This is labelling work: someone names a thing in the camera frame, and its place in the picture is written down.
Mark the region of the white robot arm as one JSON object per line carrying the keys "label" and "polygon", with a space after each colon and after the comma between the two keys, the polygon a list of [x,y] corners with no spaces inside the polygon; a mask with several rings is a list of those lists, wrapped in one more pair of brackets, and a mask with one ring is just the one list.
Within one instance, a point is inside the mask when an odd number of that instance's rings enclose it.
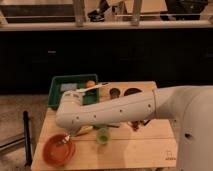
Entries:
{"label": "white robot arm", "polygon": [[62,95],[56,124],[75,135],[86,125],[170,119],[179,122],[177,171],[213,171],[213,86],[174,86],[84,105],[78,91]]}

